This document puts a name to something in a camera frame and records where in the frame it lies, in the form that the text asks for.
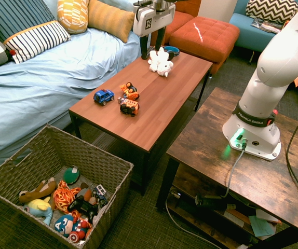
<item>blue bowl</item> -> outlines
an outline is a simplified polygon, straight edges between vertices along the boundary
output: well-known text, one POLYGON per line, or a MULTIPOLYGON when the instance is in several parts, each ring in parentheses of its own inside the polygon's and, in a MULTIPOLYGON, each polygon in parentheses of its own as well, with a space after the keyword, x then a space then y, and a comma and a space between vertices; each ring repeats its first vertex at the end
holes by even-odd
POLYGON ((180 53, 179 48, 173 47, 173 46, 165 46, 164 47, 165 52, 172 51, 174 53, 174 56, 178 56, 180 53))

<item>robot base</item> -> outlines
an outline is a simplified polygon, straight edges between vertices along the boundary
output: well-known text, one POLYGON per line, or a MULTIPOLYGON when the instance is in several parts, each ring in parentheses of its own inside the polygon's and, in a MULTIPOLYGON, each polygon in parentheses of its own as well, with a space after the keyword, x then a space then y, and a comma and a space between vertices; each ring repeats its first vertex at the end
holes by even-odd
POLYGON ((223 134, 233 149, 242 150, 242 140, 247 139, 245 152, 248 154, 272 161, 280 153, 280 132, 274 123, 263 128, 254 127, 232 115, 223 125, 223 134))

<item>floor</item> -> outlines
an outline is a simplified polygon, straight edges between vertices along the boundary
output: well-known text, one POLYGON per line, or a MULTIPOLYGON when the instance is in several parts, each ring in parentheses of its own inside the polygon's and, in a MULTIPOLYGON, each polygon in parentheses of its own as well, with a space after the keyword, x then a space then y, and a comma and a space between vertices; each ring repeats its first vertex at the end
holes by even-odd
MULTIPOLYGON (((215 87, 220 87, 228 92, 241 96, 248 80, 256 67, 256 56, 250 66, 247 61, 251 52, 235 48, 227 62, 219 69, 218 73, 209 80, 203 101, 210 95, 215 87)), ((290 87, 277 106, 279 113, 298 120, 298 88, 290 87)), ((87 124, 82 124, 80 130, 83 139, 92 143, 101 132, 87 124)), ((159 188, 167 165, 167 157, 163 156, 152 172, 151 179, 145 196, 141 196, 136 188, 131 188, 125 207, 115 220, 108 234, 102 241, 99 249, 105 248, 136 248, 136 249, 204 249, 216 248, 201 239, 193 237, 176 227, 166 212, 158 212, 155 208, 159 188)), ((175 217, 182 227, 203 236, 193 227, 175 217)), ((0 203, 0 248, 66 248, 50 237, 45 231, 29 223, 22 215, 0 203)), ((298 243, 287 247, 297 249, 298 243)))

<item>blue chair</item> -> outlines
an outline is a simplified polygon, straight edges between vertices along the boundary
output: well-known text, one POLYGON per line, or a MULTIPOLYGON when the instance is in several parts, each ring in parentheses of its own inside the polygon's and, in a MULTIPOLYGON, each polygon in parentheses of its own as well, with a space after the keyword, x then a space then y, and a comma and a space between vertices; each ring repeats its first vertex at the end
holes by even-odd
POLYGON ((240 29, 240 35, 235 43, 235 46, 247 48, 253 51, 248 63, 250 65, 254 56, 254 52, 262 52, 271 39, 275 36, 275 34, 268 33, 251 26, 251 23, 254 19, 246 16, 247 3, 248 0, 238 0, 229 23, 237 26, 240 29))

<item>yellow pillow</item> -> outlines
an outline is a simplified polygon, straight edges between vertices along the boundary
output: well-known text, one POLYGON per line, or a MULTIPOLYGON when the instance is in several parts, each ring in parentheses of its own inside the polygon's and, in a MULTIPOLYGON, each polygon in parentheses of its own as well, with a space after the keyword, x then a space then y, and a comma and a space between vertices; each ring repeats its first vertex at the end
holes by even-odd
POLYGON ((88 26, 89 0, 58 0, 58 21, 70 34, 83 33, 88 26))
POLYGON ((98 0, 89 2, 88 27, 106 31, 126 43, 133 22, 133 12, 118 9, 98 0))

